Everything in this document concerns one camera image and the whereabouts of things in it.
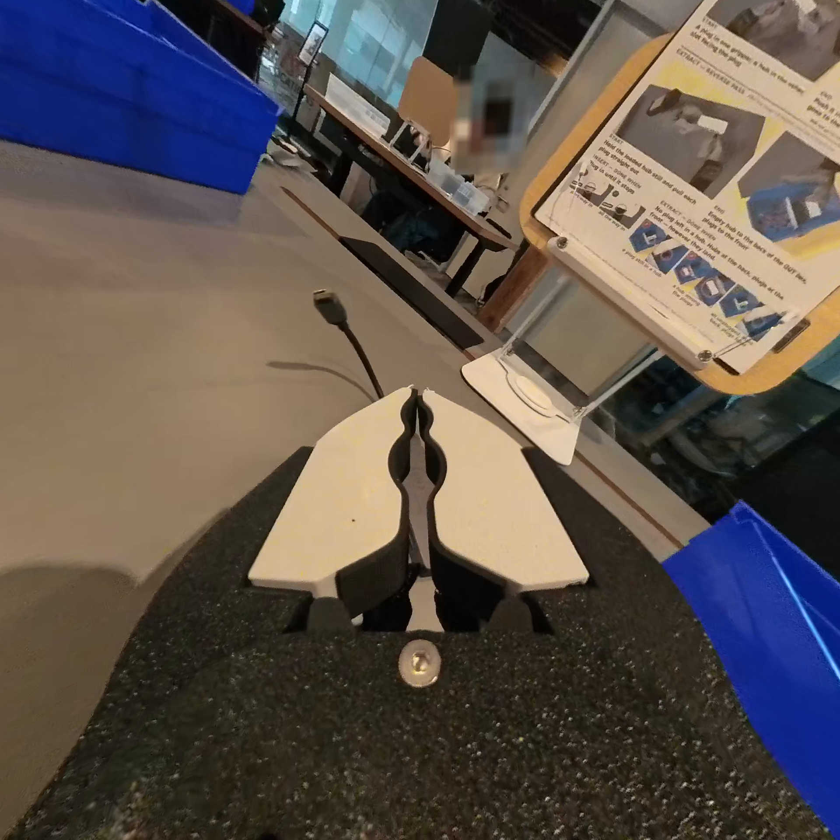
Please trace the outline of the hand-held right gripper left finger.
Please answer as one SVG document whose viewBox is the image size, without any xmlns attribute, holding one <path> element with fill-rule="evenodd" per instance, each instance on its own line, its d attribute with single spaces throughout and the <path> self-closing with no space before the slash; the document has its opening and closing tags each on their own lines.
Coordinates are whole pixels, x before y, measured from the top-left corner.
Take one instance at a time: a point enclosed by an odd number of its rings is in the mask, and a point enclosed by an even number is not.
<svg viewBox="0 0 840 840">
<path fill-rule="evenodd" d="M 334 598 L 350 618 L 393 598 L 410 568 L 417 390 L 403 387 L 316 443 L 248 571 L 260 589 Z"/>
</svg>

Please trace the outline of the blue plastic bin with cables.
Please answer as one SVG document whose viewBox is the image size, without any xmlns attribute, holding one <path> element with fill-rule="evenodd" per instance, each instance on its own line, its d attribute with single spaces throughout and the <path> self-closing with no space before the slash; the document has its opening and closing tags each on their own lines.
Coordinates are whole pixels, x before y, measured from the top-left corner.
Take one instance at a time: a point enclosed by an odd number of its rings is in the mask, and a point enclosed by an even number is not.
<svg viewBox="0 0 840 840">
<path fill-rule="evenodd" d="M 242 195 L 279 116 L 157 2 L 1 2 L 2 140 Z"/>
</svg>

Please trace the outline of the light wooden panel on stand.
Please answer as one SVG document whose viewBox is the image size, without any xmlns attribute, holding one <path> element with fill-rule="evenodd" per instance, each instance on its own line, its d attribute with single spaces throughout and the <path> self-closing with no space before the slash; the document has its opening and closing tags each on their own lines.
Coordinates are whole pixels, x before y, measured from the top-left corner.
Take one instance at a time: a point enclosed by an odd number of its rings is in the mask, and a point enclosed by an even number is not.
<svg viewBox="0 0 840 840">
<path fill-rule="evenodd" d="M 436 152 L 448 153 L 456 110 L 454 79 L 430 59 L 415 58 L 396 107 L 389 147 L 412 168 L 427 172 Z"/>
</svg>

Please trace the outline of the wooden table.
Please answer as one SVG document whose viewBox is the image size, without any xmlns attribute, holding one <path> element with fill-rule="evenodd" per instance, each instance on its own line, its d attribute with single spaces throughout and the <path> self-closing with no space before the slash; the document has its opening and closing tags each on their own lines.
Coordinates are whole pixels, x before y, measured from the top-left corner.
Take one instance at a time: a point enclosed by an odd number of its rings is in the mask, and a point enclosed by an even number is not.
<svg viewBox="0 0 840 840">
<path fill-rule="evenodd" d="M 469 214 L 463 207 L 456 204 L 451 196 L 431 183 L 424 171 L 354 121 L 350 115 L 327 99 L 325 94 L 320 93 L 310 84 L 306 84 L 302 92 L 306 98 L 318 106 L 321 112 L 327 114 L 341 127 L 339 140 L 336 143 L 340 148 L 339 158 L 328 180 L 328 188 L 334 195 L 341 195 L 352 165 L 357 165 L 378 185 L 392 189 L 408 202 L 413 201 L 415 192 L 423 193 L 426 199 L 456 219 L 458 224 L 476 240 L 456 273 L 450 277 L 445 288 L 447 295 L 454 298 L 462 290 L 480 258 L 487 251 L 492 253 L 504 250 L 517 251 L 518 244 L 513 241 L 507 231 L 483 217 Z"/>
</svg>

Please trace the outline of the white board stand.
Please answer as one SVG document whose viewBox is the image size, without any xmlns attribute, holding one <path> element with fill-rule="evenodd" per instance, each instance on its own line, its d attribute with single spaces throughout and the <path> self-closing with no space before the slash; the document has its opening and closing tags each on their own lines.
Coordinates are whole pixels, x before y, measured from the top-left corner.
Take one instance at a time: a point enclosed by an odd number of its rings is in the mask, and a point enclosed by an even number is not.
<svg viewBox="0 0 840 840">
<path fill-rule="evenodd" d="M 652 306 L 633 286 L 627 285 L 623 276 L 617 275 L 575 237 L 554 236 L 541 252 L 559 268 L 558 284 L 500 350 L 467 363 L 462 375 L 474 391 L 561 466 L 569 466 L 573 460 L 584 419 L 654 362 L 670 358 L 715 392 L 754 396 L 780 385 L 831 341 L 830 336 L 821 332 L 809 337 L 801 349 L 792 349 L 794 341 L 809 328 L 824 329 L 823 309 L 827 301 L 806 317 L 800 317 L 795 310 L 789 311 L 772 328 L 772 331 L 782 328 L 786 331 L 772 339 L 770 351 L 747 373 L 733 374 L 725 356 L 742 349 L 744 342 L 735 342 L 715 352 L 706 349 L 684 319 Z M 646 335 L 653 346 L 642 360 L 632 364 L 612 385 L 582 406 L 575 406 L 563 397 L 516 354 L 518 343 L 562 296 L 569 280 L 591 288 L 620 317 Z"/>
</svg>

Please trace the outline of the framed floor sign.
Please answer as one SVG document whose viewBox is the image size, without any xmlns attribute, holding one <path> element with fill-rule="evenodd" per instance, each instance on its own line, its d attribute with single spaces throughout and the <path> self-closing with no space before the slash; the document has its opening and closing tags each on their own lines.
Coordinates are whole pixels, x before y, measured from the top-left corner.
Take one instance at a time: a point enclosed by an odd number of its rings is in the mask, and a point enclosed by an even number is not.
<svg viewBox="0 0 840 840">
<path fill-rule="evenodd" d="M 322 44 L 329 33 L 329 27 L 323 23 L 315 20 L 304 38 L 302 46 L 297 53 L 297 63 L 302 68 L 302 79 L 300 90 L 297 95 L 295 106 L 291 112 L 290 120 L 294 123 L 305 97 L 306 86 L 309 83 L 312 69 L 319 57 L 322 49 Z"/>
</svg>

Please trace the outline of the clear plastic box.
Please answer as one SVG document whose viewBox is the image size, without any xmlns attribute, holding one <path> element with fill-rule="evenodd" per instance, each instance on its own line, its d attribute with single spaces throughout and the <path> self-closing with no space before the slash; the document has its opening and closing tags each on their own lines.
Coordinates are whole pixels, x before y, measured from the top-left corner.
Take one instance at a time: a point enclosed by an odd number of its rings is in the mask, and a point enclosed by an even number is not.
<svg viewBox="0 0 840 840">
<path fill-rule="evenodd" d="M 436 158 L 429 160 L 426 179 L 431 186 L 468 215 L 474 217 L 488 212 L 491 195 L 472 182 L 467 182 L 443 161 Z"/>
</svg>

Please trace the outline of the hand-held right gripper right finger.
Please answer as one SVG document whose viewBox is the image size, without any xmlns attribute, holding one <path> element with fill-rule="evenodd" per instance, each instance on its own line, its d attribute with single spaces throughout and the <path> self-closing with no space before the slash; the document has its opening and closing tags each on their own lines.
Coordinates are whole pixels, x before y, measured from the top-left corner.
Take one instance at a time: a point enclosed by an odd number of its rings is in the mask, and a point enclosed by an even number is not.
<svg viewBox="0 0 840 840">
<path fill-rule="evenodd" d="M 514 437 L 431 390 L 420 395 L 420 433 L 434 484 L 427 525 L 438 594 L 488 621 L 506 598 L 590 580 Z"/>
</svg>

